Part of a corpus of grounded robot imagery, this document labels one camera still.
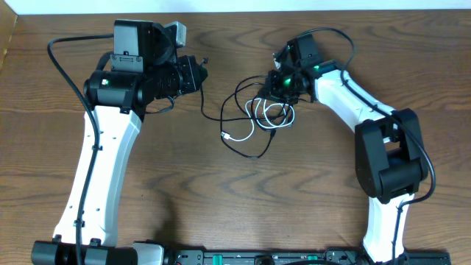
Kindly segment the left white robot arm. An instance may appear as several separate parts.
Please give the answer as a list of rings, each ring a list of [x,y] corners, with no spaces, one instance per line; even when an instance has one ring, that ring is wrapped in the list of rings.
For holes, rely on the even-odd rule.
[[[118,208],[127,164],[148,106],[198,91],[206,69],[178,56],[186,28],[178,21],[118,19],[113,50],[104,53],[83,88],[85,131],[73,186],[51,241],[36,241],[34,264],[173,264],[174,253],[153,241],[119,247]]]

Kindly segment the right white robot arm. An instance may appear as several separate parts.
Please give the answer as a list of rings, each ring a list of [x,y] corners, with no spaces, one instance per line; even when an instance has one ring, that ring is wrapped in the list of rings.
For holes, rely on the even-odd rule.
[[[369,197],[368,224],[362,247],[373,264],[395,264],[404,256],[402,243],[410,205],[428,199],[431,183],[415,194],[427,177],[434,179],[419,119],[409,109],[396,110],[371,96],[335,60],[324,60],[314,37],[291,39],[273,55],[260,96],[295,105],[302,95],[331,109],[354,133],[355,175]]]

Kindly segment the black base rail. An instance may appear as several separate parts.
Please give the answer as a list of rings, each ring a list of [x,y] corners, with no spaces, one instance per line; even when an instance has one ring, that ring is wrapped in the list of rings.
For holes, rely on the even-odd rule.
[[[451,265],[446,252],[404,252],[393,262],[398,265]],[[172,250],[164,264],[174,265],[287,265],[344,264],[367,265],[374,261],[363,250],[329,248],[315,252],[217,252],[206,250]]]

